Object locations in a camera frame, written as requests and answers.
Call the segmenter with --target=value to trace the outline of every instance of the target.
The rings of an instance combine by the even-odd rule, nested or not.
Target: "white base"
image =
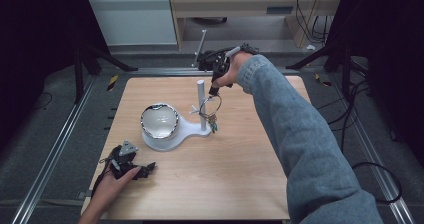
[[[154,139],[143,132],[143,140],[147,146],[155,151],[171,151],[183,143],[189,137],[207,137],[211,134],[211,127],[206,125],[206,130],[202,131],[200,123],[191,123],[179,115],[179,127],[171,139]]]

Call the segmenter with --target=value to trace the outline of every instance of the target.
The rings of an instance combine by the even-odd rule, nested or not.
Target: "person's hand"
[[[118,197],[138,171],[140,171],[140,167],[133,168],[121,178],[115,179],[113,173],[107,168],[103,180],[99,183],[95,195],[91,198],[90,204],[81,215],[78,223],[97,223],[104,210]]]
[[[230,69],[225,75],[220,78],[217,78],[213,83],[213,87],[223,87],[228,84],[233,84],[237,82],[237,74],[240,70],[240,67],[252,57],[252,54],[246,52],[237,52],[231,57],[230,60]]]

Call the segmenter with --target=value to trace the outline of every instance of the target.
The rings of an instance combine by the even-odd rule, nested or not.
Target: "wooden tabletop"
[[[300,77],[287,77],[309,100]],[[137,165],[156,162],[147,179],[131,181],[102,218],[125,220],[284,220],[289,219],[286,182],[251,95],[221,88],[218,132],[191,137],[170,152],[150,149],[142,139],[141,113],[165,102],[190,122],[198,106],[197,81],[204,77],[132,78],[128,81],[100,159],[130,141],[139,148]],[[205,92],[210,87],[205,80]],[[104,164],[98,164],[91,189]],[[90,198],[84,202],[83,210]]]

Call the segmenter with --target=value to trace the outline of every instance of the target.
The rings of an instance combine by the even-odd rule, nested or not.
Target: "white pole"
[[[197,81],[197,93],[199,96],[199,111],[201,113],[206,113],[206,105],[203,105],[202,110],[200,110],[200,107],[205,101],[205,81],[204,80]],[[200,124],[201,124],[202,131],[206,131],[206,120],[205,118],[201,116],[200,116]]]

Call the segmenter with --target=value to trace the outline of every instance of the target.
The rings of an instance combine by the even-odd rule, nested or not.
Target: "desk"
[[[186,18],[240,16],[262,18],[285,16],[296,46],[303,47],[307,37],[302,27],[306,28],[307,25],[308,30],[312,30],[315,16],[334,16],[340,0],[298,0],[298,2],[297,0],[170,0],[170,2],[179,48],[182,48]],[[278,11],[268,12],[268,8],[277,8]]]
[[[144,144],[140,116],[166,102],[191,122],[201,77],[133,78],[126,85],[100,159],[125,139],[139,147],[135,164],[157,166],[147,179],[132,181],[107,210],[105,219],[287,220],[282,167],[256,114],[253,98],[238,85],[220,90],[223,102],[215,134],[192,137],[170,152]],[[305,97],[300,77],[288,77]],[[91,188],[104,164],[98,164]],[[84,202],[83,210],[89,203]]]

